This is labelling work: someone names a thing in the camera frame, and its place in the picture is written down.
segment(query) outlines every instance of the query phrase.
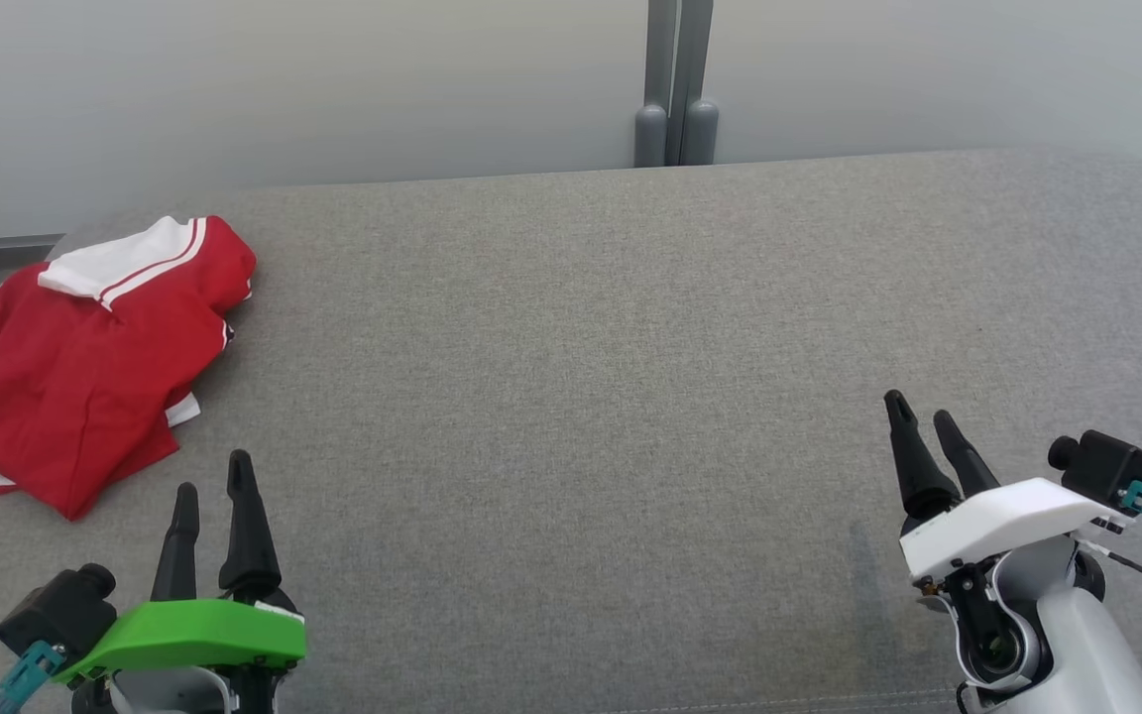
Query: white wall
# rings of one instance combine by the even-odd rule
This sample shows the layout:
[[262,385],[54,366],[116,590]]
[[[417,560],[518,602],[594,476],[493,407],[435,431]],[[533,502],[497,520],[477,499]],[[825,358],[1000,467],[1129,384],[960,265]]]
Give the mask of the white wall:
[[641,0],[0,0],[0,235],[198,190],[627,167]]
[[1141,0],[724,0],[717,162],[1059,142],[1142,157]]

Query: gray tablecloth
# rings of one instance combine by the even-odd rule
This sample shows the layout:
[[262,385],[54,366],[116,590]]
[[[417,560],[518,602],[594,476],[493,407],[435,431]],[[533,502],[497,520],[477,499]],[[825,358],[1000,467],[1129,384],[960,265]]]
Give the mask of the gray tablecloth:
[[[951,711],[880,396],[1006,480],[1142,447],[1142,162],[996,150],[199,195],[259,256],[182,450],[67,523],[0,498],[0,618],[64,567],[200,581],[254,455],[312,655],[282,711]],[[1142,523],[1116,547],[1142,560]],[[1109,603],[1142,660],[1142,578]],[[0,645],[0,673],[9,664]],[[37,711],[58,711],[49,691]]]

